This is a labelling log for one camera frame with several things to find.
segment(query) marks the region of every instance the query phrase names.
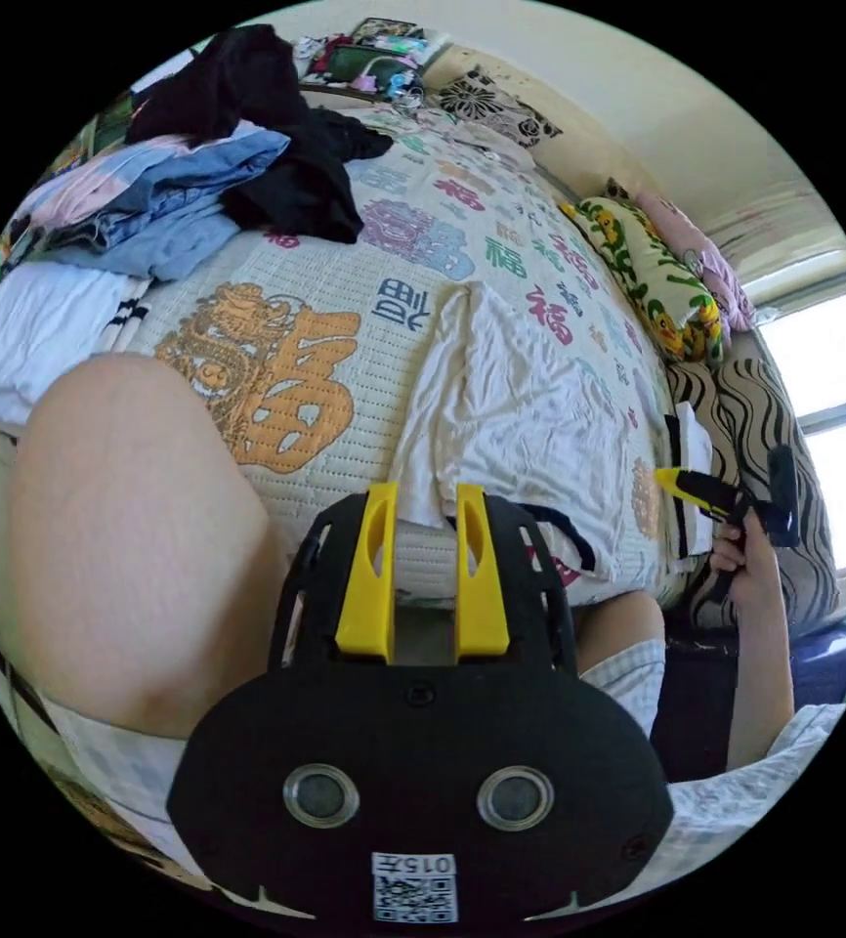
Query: screw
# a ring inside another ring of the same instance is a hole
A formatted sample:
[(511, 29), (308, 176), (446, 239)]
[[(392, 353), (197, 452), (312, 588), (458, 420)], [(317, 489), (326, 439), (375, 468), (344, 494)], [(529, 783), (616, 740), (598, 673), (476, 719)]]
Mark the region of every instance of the screw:
[(640, 860), (648, 849), (648, 841), (640, 834), (632, 837), (622, 848), (621, 856), (623, 860), (629, 863), (635, 863)]
[(404, 696), (410, 706), (429, 706), (436, 699), (436, 691), (431, 684), (413, 684)]

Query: black strap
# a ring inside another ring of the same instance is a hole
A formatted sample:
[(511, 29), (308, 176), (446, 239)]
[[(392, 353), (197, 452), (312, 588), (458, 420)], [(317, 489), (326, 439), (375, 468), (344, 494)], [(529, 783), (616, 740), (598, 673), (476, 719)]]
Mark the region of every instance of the black strap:
[(7, 683), (10, 685), (10, 690), (21, 697), (30, 710), (50, 729), (53, 733), (58, 734), (58, 729), (56, 725), (52, 722), (52, 718), (49, 716), (45, 707), (42, 705), (42, 701), (39, 699), (38, 694), (32, 689), (32, 685), (22, 677), (21, 674), (18, 674), (16, 669), (6, 660), (3, 653), (0, 651), (0, 673), (6, 679)]

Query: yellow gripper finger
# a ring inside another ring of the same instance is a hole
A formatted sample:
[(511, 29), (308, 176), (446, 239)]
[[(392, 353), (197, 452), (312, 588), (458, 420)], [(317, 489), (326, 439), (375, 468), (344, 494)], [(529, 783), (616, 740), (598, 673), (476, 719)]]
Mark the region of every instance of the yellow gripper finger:
[(371, 486), (335, 632), (335, 644), (343, 655), (380, 658), (387, 664), (394, 660), (396, 530), (397, 483)]
[[(510, 644), (481, 486), (456, 489), (455, 659), (504, 655)], [(469, 551), (475, 561), (469, 569)]]

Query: black and white striped cushion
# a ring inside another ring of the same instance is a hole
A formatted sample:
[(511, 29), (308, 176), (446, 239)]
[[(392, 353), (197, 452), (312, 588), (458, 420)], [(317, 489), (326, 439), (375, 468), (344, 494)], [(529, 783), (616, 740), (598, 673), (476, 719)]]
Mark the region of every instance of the black and white striped cushion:
[[(787, 444), (797, 464), (796, 548), (780, 549), (782, 590), (792, 636), (822, 623), (839, 597), (824, 494), (777, 369), (761, 359), (733, 359), (713, 374), (701, 364), (667, 367), (674, 401), (689, 401), (713, 443), (713, 473), (768, 497), (768, 452)], [(715, 581), (709, 558), (690, 574), (682, 603), (694, 625), (735, 627), (732, 604), (706, 602)]]

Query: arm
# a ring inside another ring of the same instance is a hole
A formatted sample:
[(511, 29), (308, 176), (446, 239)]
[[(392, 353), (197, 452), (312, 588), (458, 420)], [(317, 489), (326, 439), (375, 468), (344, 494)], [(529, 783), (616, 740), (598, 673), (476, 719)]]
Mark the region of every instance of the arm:
[(739, 671), (727, 770), (765, 758), (794, 716), (787, 616), (778, 559), (754, 512), (745, 519), (745, 550), (725, 529), (710, 563), (737, 572), (731, 596), (739, 624)]
[[(787, 618), (783, 603), (779, 606), (739, 610), (739, 671), (729, 731), (728, 770), (765, 758), (794, 716)], [(743, 627), (744, 618), (753, 621)]]

